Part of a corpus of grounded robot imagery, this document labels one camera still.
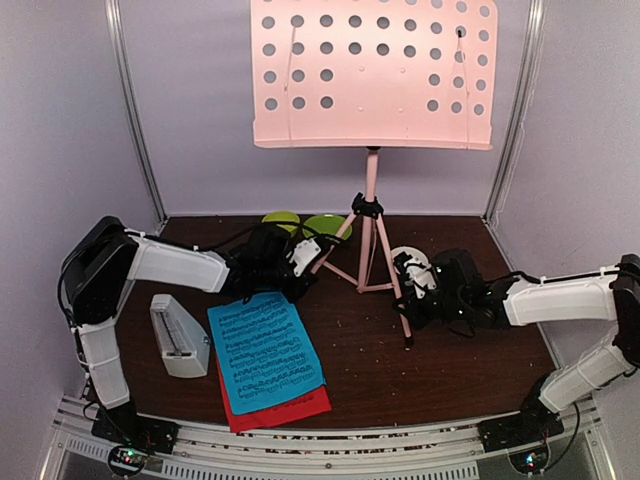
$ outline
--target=green bowl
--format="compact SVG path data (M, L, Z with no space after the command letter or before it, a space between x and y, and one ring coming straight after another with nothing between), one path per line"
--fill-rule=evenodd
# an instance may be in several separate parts
M338 233L338 230L340 230L340 227L345 220L346 219L344 217L341 217L340 215L331 215L330 213L327 213L324 215L316 215L315 217L311 217L309 220L304 222L304 224L309 228L313 228L318 233L335 235L336 233ZM313 233L306 228L303 228L302 231L305 238L313 236ZM342 238L344 240L348 240L352 233L353 227L349 225L349 228L346 232L344 232Z
M262 223L265 222L293 222L293 223L300 223L300 217L298 215L296 215L293 212L286 212L286 211L282 211L282 212L273 212L270 213L269 215L265 215L264 218L262 219ZM280 225L278 224L278 226L284 230L286 230L287 232L289 232L291 234L292 237L294 237L296 235L296 233L298 232L298 227L294 226L294 225Z

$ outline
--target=white metronome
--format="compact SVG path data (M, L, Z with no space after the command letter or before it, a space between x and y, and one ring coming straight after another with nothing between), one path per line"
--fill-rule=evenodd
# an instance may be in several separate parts
M171 295L155 295L151 320L162 361L172 377L207 375L211 341L204 328Z

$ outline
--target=red paper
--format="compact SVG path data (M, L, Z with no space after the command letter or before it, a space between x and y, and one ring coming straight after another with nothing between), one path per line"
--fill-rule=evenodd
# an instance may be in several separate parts
M295 422L296 420L331 411L331 403L329 402L327 389L322 386L300 398L267 410L248 413L246 415L234 415L231 412L227 388L224 384L217 359L216 365L218 366L218 377L220 377L224 411L227 414L229 427L233 433L245 432L247 430L253 430L254 428L277 427L285 423Z

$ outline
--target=dark wooden surface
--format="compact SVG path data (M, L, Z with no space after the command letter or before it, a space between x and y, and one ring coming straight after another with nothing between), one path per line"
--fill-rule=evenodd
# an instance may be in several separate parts
M204 245L226 238L255 219L175 218L164 236ZM478 218L387 217L394 246L415 246L427 255L460 247L471 251L485 278L507 272ZM355 273L359 243L336 250L332 261ZM373 272L385 279L378 261ZM158 355L149 318L151 298L173 295L208 332L206 310L229 302L186 288L137 282L118 323L125 375L141 413L226 423L212 355L202 379L170 377ZM298 304L327 380L333 411L291 424L299 428L347 428L422 424L516 410L530 387L553 363L535 326L479 331L475 339L453 335L441 324L415 332L405 351L390 292L359 295L326 269Z

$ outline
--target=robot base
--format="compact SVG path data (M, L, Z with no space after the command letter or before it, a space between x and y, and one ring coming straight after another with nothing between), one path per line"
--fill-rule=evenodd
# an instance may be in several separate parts
M478 425L480 440L486 453L513 449L554 437L564 432L558 415L544 419L517 413L508 417L485 420Z
M111 420L98 411L95 422L91 428L94 437L104 438L110 442L119 444L131 444L133 448L143 451L171 454L178 437L178 424L166 420L136 416L137 431L142 432L137 438L127 441L124 435L118 431Z

